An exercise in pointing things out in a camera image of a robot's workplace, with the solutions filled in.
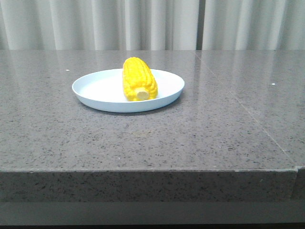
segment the curtain fold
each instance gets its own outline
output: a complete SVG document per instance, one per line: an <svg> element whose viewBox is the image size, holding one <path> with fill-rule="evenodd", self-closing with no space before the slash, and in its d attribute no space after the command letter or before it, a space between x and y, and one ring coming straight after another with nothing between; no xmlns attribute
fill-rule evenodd
<svg viewBox="0 0 305 229"><path fill-rule="evenodd" d="M0 0L0 49L305 49L304 0Z"/></svg>
<svg viewBox="0 0 305 229"><path fill-rule="evenodd" d="M304 0L206 0L204 50L305 49Z"/></svg>

